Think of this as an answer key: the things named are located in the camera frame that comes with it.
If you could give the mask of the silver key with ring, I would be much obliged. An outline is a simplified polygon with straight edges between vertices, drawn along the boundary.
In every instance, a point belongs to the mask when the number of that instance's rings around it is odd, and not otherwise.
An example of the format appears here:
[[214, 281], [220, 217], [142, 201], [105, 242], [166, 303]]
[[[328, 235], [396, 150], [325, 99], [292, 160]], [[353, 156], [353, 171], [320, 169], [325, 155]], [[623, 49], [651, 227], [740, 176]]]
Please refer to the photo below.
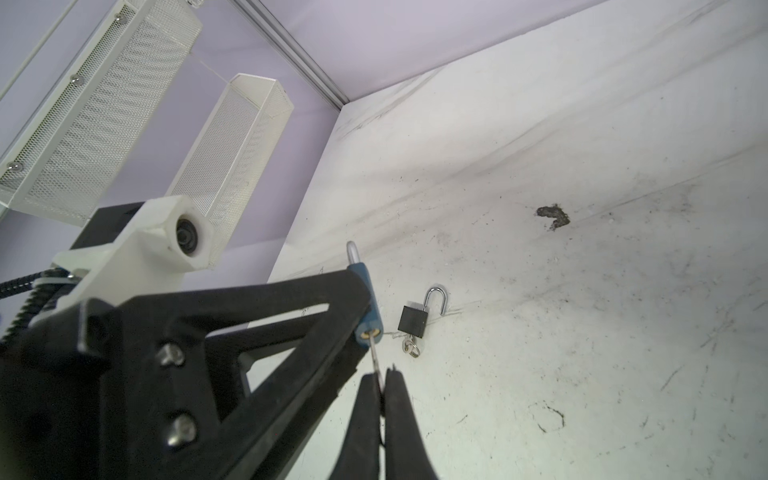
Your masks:
[[421, 355], [417, 338], [413, 335], [407, 335], [402, 342], [402, 350], [412, 358], [418, 358]]

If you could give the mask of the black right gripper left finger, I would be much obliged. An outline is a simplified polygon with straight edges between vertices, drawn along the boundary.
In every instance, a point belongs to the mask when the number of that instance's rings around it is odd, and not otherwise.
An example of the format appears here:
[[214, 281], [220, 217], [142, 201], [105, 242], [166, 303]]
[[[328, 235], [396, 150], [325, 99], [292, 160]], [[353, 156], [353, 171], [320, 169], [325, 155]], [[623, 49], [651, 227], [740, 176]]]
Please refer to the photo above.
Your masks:
[[375, 374], [361, 378], [352, 415], [330, 479], [378, 479], [381, 391]]

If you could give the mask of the small silver key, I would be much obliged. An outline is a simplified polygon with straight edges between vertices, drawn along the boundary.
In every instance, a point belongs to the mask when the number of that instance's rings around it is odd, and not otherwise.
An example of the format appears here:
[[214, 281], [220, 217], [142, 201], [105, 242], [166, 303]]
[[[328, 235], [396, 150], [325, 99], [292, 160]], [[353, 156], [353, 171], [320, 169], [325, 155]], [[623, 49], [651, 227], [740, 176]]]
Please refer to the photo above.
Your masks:
[[372, 358], [372, 365], [373, 365], [373, 371], [378, 383], [378, 389], [381, 394], [384, 393], [385, 390], [385, 384], [384, 384], [384, 378], [381, 373], [380, 369], [380, 362], [379, 357], [376, 351], [376, 336], [379, 333], [378, 330], [371, 330], [368, 332], [368, 343], [369, 343], [369, 351]]

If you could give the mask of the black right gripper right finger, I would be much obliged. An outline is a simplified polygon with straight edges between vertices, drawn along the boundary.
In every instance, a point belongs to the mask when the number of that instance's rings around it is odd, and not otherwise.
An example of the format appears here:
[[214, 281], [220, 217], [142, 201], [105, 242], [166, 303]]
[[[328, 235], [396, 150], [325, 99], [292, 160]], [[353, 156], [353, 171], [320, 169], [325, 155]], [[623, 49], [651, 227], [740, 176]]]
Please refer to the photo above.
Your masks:
[[388, 369], [384, 390], [385, 476], [437, 479], [419, 431], [403, 374]]

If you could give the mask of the black padlock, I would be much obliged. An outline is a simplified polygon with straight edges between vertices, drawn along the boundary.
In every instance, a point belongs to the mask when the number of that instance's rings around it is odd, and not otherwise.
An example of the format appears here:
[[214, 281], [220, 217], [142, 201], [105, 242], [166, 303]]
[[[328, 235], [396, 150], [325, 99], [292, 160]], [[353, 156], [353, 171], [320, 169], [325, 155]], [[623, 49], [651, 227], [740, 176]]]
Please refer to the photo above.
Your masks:
[[416, 306], [405, 305], [398, 323], [398, 331], [416, 338], [423, 338], [429, 318], [429, 302], [435, 295], [441, 297], [440, 315], [444, 316], [448, 310], [449, 294], [447, 290], [435, 285], [428, 289], [421, 304]]

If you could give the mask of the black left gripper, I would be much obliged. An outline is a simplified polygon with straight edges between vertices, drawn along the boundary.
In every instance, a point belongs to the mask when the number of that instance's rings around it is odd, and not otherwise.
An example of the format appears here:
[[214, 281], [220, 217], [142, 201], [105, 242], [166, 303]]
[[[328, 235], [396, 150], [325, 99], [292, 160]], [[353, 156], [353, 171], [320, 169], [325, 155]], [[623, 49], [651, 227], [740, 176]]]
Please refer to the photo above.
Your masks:
[[361, 333], [371, 293], [353, 270], [290, 281], [92, 299], [1, 350], [1, 417], [32, 479], [242, 479], [252, 436], [217, 408], [206, 356], [231, 335]]

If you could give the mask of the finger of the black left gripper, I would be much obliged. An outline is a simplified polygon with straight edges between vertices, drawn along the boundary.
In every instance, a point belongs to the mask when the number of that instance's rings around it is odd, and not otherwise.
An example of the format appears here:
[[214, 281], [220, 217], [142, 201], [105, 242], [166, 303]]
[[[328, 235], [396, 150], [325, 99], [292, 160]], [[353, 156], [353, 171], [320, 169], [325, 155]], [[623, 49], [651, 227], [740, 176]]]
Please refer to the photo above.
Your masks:
[[[318, 346], [305, 335], [231, 335], [206, 356], [220, 423], [203, 443], [203, 469], [216, 479], [283, 479], [368, 349], [349, 337]], [[257, 360], [293, 352], [255, 391], [246, 388], [243, 354]]]

